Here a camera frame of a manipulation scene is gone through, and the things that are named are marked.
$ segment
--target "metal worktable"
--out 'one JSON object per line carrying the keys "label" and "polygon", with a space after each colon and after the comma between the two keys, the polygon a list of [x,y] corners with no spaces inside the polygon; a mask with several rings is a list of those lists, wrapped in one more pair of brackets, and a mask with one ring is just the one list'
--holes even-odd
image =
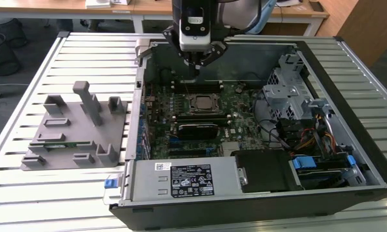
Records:
{"label": "metal worktable", "polygon": [[[42,65],[0,135],[0,230],[1,231],[126,231],[103,205],[103,179],[122,172],[114,168],[23,172],[18,169],[26,146],[45,112],[46,94],[78,101],[73,82],[86,80],[89,91],[105,101],[119,96],[132,113],[132,92],[137,75],[134,45],[138,38],[157,34],[70,33],[57,38]],[[344,42],[332,38],[254,37],[238,39],[304,40],[348,101],[368,133],[387,157],[387,90],[360,63]],[[313,79],[313,88],[321,91]],[[119,163],[123,163],[126,123]],[[385,231],[387,198],[361,203],[335,215],[226,224],[177,231]]]}

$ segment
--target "mesh wastebasket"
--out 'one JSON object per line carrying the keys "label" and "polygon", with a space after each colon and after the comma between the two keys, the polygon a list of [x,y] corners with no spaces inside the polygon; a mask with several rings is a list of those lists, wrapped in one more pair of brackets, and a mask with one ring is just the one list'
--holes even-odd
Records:
{"label": "mesh wastebasket", "polygon": [[11,48],[7,46],[5,36],[0,34],[0,76],[7,76],[19,69],[19,62]]}
{"label": "mesh wastebasket", "polygon": [[5,36],[11,48],[22,47],[26,44],[26,38],[15,18],[0,18],[0,34]]}

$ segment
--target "sticker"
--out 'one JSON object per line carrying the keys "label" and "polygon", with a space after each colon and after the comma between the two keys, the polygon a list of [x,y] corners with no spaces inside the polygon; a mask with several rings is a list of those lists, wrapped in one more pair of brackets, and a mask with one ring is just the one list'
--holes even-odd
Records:
{"label": "sticker", "polygon": [[65,145],[43,145],[45,148],[65,148]]}
{"label": "sticker", "polygon": [[172,163],[154,163],[154,171],[170,170]]}
{"label": "sticker", "polygon": [[214,195],[210,165],[172,166],[170,189],[173,198]]}
{"label": "sticker", "polygon": [[117,13],[117,14],[128,14],[130,13],[129,11],[111,11],[113,13]]}

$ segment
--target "power supply label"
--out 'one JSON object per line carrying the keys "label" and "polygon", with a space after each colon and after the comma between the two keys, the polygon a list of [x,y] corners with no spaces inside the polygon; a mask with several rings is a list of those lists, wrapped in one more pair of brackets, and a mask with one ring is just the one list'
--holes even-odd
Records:
{"label": "power supply label", "polygon": [[170,167],[170,195],[180,197],[202,197],[214,195],[210,165],[188,165]]}

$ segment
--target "cpu socket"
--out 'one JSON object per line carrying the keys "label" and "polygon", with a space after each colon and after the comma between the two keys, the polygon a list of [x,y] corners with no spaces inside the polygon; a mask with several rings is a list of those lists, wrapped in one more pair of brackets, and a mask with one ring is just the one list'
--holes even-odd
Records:
{"label": "cpu socket", "polygon": [[193,94],[188,96],[189,111],[196,114],[218,113],[218,96],[216,94]]}

